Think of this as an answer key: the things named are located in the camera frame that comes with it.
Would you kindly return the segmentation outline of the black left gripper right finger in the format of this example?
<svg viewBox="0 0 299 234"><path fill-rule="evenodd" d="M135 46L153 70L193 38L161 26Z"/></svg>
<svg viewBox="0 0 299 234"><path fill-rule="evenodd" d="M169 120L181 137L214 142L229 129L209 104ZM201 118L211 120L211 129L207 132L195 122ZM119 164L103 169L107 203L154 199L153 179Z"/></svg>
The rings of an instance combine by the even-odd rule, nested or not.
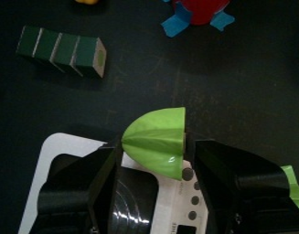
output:
<svg viewBox="0 0 299 234"><path fill-rule="evenodd" d="M277 164L215 141L199 140L193 165L207 202L207 234L299 232L299 208Z"/></svg>

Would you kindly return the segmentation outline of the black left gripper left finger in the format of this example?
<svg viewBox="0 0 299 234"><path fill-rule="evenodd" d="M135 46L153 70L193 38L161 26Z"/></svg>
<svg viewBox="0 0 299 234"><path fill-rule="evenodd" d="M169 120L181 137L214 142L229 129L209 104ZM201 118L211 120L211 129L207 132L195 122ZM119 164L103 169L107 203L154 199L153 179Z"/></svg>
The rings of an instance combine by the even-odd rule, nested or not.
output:
<svg viewBox="0 0 299 234"><path fill-rule="evenodd" d="M122 149L102 145L44 183L30 234L110 234Z"/></svg>

